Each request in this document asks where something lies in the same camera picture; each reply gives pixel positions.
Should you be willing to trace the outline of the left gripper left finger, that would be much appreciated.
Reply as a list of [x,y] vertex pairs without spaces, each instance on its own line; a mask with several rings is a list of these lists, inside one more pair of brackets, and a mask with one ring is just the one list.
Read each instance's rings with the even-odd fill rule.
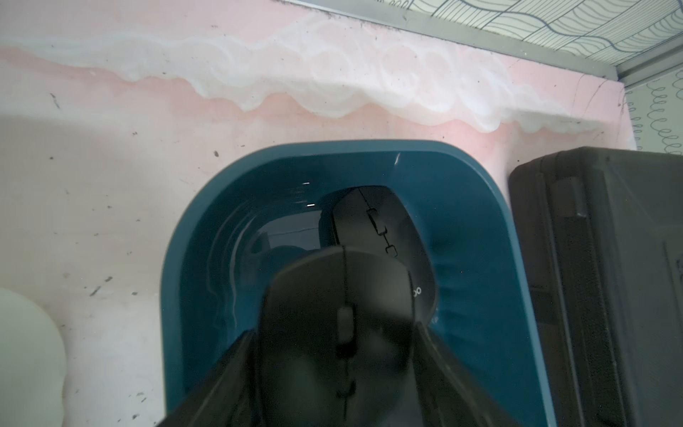
[[205,379],[160,424],[167,427],[257,426],[255,344],[254,331],[243,333]]

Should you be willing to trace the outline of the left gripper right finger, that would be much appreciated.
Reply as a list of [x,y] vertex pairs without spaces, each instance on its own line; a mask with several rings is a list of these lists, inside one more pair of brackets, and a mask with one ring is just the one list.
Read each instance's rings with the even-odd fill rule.
[[427,326],[414,327],[413,367],[425,426],[517,426]]

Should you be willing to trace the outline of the black mouse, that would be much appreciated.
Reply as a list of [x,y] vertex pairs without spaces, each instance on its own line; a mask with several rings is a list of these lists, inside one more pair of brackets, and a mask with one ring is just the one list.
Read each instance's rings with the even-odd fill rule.
[[396,311],[427,325],[439,291],[427,250],[412,217],[389,188],[339,190],[318,204],[320,245],[341,246],[349,257],[350,300],[363,310]]
[[413,329],[402,262],[327,247],[290,263],[272,279],[259,318],[266,425],[385,425],[405,388]]

